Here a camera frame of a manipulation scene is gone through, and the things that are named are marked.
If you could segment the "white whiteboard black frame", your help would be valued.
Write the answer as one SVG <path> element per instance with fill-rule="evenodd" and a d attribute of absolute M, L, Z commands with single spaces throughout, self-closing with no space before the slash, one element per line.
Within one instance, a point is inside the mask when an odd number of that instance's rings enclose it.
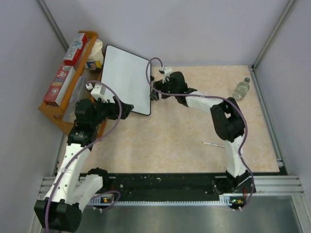
<path fill-rule="evenodd" d="M 151 68 L 149 60 L 112 45 L 107 45 L 101 82 L 108 85 L 133 112 L 151 114 Z"/>

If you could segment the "pink capped whiteboard marker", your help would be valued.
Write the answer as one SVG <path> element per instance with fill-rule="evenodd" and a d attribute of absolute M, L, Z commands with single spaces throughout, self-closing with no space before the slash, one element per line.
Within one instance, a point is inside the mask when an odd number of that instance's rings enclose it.
<path fill-rule="evenodd" d="M 225 146 L 224 146 L 224 145 L 219 145 L 219 144 L 216 144 L 216 143 L 203 142 L 203 141 L 202 141 L 202 143 L 203 143 L 203 144 L 205 144 L 205 145 L 210 145 L 210 146 L 215 146 L 215 147 L 225 148 Z"/>

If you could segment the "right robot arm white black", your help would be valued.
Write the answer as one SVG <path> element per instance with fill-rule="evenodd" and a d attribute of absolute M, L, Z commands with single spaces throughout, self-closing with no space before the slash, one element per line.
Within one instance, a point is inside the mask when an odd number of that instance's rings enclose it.
<path fill-rule="evenodd" d="M 226 180 L 212 182 L 218 194 L 226 192 L 255 191 L 254 176 L 242 157 L 242 147 L 246 141 L 248 127 L 245 117 L 233 98 L 207 96 L 197 89 L 188 87 L 181 72 L 172 72 L 162 80 L 150 77 L 152 100 L 175 97 L 177 102 L 194 109 L 209 113 L 214 130 L 223 140 L 227 155 Z"/>

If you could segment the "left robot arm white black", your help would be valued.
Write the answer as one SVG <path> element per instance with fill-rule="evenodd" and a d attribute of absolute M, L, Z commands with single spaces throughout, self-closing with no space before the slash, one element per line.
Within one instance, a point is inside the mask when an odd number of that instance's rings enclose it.
<path fill-rule="evenodd" d="M 119 123 L 134 109 L 132 104 L 113 99 L 113 102 L 81 99 L 75 104 L 76 119 L 68 135 L 63 162 L 44 199 L 37 200 L 34 206 L 46 232 L 76 232 L 82 213 L 94 195 L 110 188 L 107 171 L 100 168 L 90 170 L 80 186 L 77 183 L 83 164 L 98 142 L 100 125 L 107 119 Z"/>

